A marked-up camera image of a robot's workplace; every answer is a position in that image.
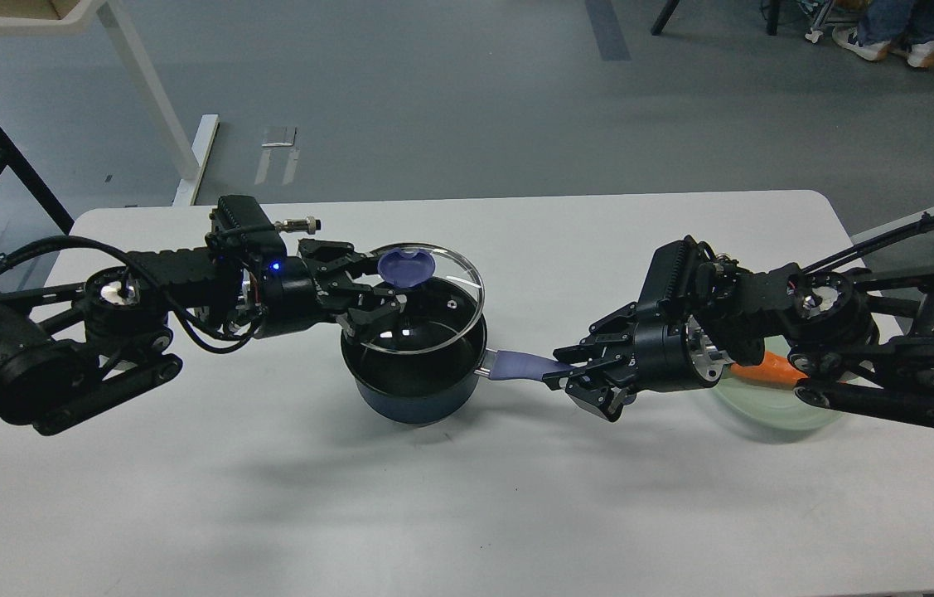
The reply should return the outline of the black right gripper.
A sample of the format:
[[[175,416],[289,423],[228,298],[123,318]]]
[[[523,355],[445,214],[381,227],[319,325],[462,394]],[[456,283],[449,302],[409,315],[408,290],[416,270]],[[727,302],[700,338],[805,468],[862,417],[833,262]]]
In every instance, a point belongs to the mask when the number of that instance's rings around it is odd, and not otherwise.
[[[543,375],[550,390],[562,390],[581,409],[617,422],[626,403],[641,391],[678,392],[713,388],[722,378],[724,352],[715,348],[695,320],[641,323],[637,302],[589,325],[588,335],[574,345],[554,349],[557,362],[579,364],[602,360],[607,352],[633,344],[630,364],[583,364]]]

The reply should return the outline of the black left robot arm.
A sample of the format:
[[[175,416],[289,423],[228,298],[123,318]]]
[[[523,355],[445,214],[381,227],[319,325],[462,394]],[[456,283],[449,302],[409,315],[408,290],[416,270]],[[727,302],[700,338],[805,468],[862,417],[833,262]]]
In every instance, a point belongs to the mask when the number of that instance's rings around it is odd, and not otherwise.
[[[291,256],[277,231],[210,233],[201,248],[124,252],[55,235],[0,260],[0,275],[31,258],[98,250],[117,261],[83,283],[1,294],[0,417],[54,435],[168,383],[182,370],[168,351],[171,318],[211,354],[259,337],[341,325],[370,342],[397,322],[402,294],[369,286],[377,257],[350,243],[300,240]]]

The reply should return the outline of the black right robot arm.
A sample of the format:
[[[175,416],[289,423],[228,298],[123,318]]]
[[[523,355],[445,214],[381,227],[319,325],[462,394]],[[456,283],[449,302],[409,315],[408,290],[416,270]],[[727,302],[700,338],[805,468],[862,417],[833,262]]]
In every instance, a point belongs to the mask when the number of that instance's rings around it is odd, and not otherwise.
[[[807,267],[753,272],[686,237],[650,260],[638,299],[554,352],[542,382],[610,422],[642,391],[713,388],[782,337],[801,403],[934,429],[934,215]]]

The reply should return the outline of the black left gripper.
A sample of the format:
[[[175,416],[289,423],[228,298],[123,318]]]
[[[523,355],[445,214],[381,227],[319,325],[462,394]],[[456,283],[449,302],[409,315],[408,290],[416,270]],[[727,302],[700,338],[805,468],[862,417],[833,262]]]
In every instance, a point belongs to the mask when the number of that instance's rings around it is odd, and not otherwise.
[[[302,239],[298,257],[262,262],[251,274],[264,308],[257,337],[303,332],[329,321],[349,339],[375,339],[401,321],[404,305],[397,296],[371,290],[385,283],[377,256],[357,252],[352,243]]]

